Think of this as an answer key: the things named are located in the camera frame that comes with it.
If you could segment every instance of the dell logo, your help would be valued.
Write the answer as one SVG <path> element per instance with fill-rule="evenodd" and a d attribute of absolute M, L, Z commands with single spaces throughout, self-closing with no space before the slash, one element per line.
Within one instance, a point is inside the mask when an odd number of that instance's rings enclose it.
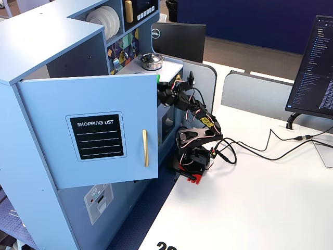
<path fill-rule="evenodd" d="M 153 29 L 151 31 L 151 36 L 154 39 L 158 39 L 160 37 L 160 35 L 161 35 L 161 32 L 158 29 Z"/>

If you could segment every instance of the cable connector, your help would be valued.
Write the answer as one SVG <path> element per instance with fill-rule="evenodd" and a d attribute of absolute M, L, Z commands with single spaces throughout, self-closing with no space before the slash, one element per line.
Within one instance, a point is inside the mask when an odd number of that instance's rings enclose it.
<path fill-rule="evenodd" d="M 306 136 L 298 136 L 296 138 L 294 138 L 296 141 L 303 141 L 303 140 L 309 140 L 311 139 L 313 136 L 307 134 Z"/>

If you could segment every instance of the trash can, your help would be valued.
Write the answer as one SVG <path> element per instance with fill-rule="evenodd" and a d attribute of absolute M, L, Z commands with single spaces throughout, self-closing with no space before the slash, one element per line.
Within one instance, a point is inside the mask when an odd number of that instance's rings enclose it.
<path fill-rule="evenodd" d="M 169 10 L 169 20 L 177 22 L 178 0 L 166 0 L 165 3 Z"/>

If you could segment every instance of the yellow label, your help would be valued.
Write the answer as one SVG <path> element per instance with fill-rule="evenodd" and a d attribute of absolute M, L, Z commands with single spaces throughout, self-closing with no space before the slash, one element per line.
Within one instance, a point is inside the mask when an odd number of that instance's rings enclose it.
<path fill-rule="evenodd" d="M 201 118 L 200 121 L 202 121 L 202 123 L 205 124 L 208 128 L 214 126 L 214 124 L 212 124 L 206 117 Z"/>

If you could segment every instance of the chalkboard label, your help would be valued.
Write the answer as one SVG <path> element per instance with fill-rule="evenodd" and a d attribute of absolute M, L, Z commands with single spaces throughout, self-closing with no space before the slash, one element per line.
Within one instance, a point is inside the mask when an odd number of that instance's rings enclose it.
<path fill-rule="evenodd" d="M 124 156 L 119 114 L 75 116 L 69 121 L 81 160 Z"/>

